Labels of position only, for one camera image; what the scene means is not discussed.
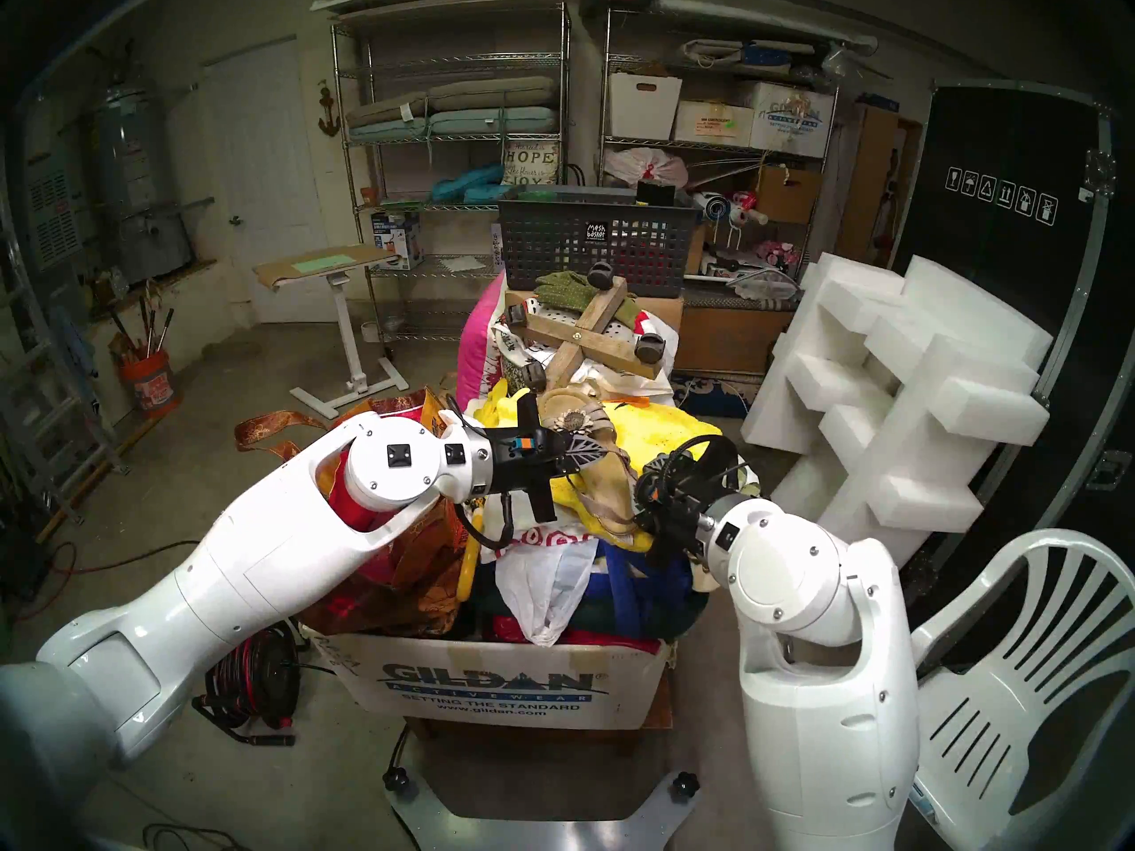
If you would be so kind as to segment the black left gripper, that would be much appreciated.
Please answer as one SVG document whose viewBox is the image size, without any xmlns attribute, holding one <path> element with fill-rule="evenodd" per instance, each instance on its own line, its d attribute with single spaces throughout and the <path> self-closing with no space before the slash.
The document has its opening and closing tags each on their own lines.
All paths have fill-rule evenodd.
<svg viewBox="0 0 1135 851">
<path fill-rule="evenodd" d="M 543 427 L 531 393 L 518 399 L 518 426 L 488 428 L 488 443 L 493 462 L 488 492 L 501 496 L 504 523 L 514 523 L 512 492 L 528 496 L 537 523 L 555 521 L 550 480 L 580 474 L 609 452 L 591 433 Z"/>
</svg>

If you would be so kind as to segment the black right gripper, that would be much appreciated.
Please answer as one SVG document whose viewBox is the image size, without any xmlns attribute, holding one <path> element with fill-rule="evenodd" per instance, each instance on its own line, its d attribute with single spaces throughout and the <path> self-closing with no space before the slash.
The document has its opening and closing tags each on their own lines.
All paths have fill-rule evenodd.
<svg viewBox="0 0 1135 851">
<path fill-rule="evenodd" d="M 708 473 L 676 470 L 673 480 L 663 485 L 663 470 L 647 466 L 634 486 L 634 522 L 651 536 L 646 553 L 651 566 L 666 566 L 679 559 L 704 563 L 704 545 L 698 540 L 698 519 L 728 494 L 738 491 L 738 469 L 718 478 Z"/>
</svg>

